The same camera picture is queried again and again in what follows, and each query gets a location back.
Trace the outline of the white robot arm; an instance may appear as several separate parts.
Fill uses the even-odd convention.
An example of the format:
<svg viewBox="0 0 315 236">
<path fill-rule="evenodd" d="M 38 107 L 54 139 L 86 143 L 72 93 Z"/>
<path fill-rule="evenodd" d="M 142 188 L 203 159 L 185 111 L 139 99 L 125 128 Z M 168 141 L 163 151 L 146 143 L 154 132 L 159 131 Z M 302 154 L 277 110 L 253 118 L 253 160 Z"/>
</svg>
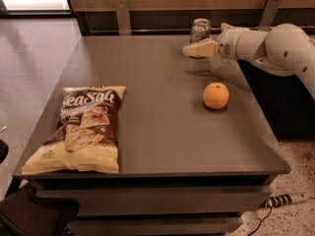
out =
<svg viewBox="0 0 315 236">
<path fill-rule="evenodd" d="M 243 60 L 266 73 L 296 75 L 315 99 L 315 45 L 303 29 L 281 24 L 269 31 L 223 23 L 217 40 L 203 39 L 183 47 L 185 56 Z"/>
</svg>

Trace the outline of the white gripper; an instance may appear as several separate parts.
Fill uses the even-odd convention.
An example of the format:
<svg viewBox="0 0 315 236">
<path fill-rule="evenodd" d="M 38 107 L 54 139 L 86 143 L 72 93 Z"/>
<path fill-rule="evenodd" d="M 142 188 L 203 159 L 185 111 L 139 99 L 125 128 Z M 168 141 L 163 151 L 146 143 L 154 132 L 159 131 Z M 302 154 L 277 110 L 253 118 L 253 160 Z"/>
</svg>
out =
<svg viewBox="0 0 315 236">
<path fill-rule="evenodd" d="M 203 39 L 184 46 L 182 53 L 189 57 L 213 57 L 219 53 L 223 58 L 237 60 L 240 58 L 240 55 L 237 53 L 239 50 L 238 43 L 246 31 L 247 28 L 221 23 L 218 42 L 210 38 Z"/>
</svg>

